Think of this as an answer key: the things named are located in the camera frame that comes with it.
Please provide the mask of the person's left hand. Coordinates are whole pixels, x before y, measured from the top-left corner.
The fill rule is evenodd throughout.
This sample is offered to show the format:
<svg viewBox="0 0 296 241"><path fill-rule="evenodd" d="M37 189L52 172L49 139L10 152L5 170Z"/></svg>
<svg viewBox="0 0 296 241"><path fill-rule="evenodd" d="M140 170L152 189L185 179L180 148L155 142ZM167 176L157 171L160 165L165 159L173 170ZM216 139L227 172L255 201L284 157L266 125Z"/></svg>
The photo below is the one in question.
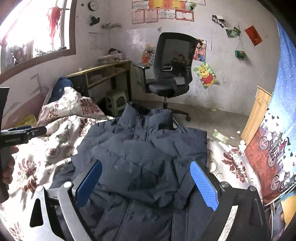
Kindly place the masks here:
<svg viewBox="0 0 296 241"><path fill-rule="evenodd" d="M3 170L3 177L2 177L2 181L4 184L11 184L13 177L12 174L14 172L14 165L15 165L15 160L12 157L12 154L15 154L19 151L18 147L13 146L11 147L11 154L10 154L10 158L8 160L8 165L6 167L6 169Z"/></svg>

